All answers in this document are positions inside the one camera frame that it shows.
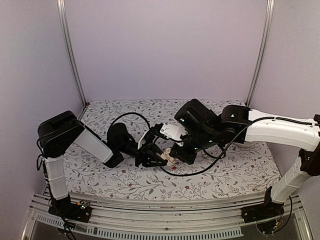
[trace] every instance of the floral tablecloth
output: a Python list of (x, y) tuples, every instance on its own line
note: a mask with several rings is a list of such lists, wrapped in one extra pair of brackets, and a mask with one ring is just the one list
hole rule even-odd
[[(186, 102), (177, 99), (92, 101), (82, 121), (106, 140), (110, 123), (126, 112), (144, 115), (151, 125), (179, 125), (174, 115)], [(235, 100), (201, 102), (216, 114), (227, 105), (243, 104)], [(119, 121), (127, 125), (128, 132), (136, 141), (147, 130), (144, 121), (135, 115)], [(165, 149), (172, 143), (159, 140), (158, 145)], [(213, 155), (218, 155), (219, 151), (215, 147), (208, 149)], [(213, 168), (192, 177), (167, 175), (159, 167), (135, 167), (135, 160), (129, 156), (125, 156), (125, 160), (117, 167), (108, 168), (76, 145), (70, 146), (64, 161), (68, 191), (107, 198), (163, 201), (226, 198), (264, 192), (280, 179), (276, 163), (264, 142), (247, 148), (232, 145), (227, 156)], [(193, 165), (178, 162), (166, 168), (177, 174), (192, 173), (206, 168), (212, 161), (199, 152)]]

